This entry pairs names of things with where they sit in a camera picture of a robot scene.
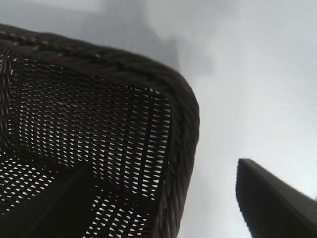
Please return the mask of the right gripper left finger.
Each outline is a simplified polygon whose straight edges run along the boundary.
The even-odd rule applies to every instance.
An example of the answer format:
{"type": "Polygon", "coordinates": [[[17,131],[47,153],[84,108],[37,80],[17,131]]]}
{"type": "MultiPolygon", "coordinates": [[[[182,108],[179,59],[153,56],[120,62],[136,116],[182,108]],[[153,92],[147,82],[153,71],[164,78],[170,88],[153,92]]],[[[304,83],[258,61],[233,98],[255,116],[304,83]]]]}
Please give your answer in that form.
{"type": "Polygon", "coordinates": [[[93,168],[81,162],[29,201],[23,238],[81,238],[90,222],[93,168]]]}

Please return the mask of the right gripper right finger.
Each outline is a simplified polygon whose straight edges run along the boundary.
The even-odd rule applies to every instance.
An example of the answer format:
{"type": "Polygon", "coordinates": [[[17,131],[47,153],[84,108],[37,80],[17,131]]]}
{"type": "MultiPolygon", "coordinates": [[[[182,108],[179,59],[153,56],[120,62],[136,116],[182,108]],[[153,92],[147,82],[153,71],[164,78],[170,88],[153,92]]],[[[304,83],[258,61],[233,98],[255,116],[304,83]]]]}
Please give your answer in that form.
{"type": "Polygon", "coordinates": [[[317,202],[251,159],[239,159],[236,198],[254,238],[315,238],[317,202]]]}

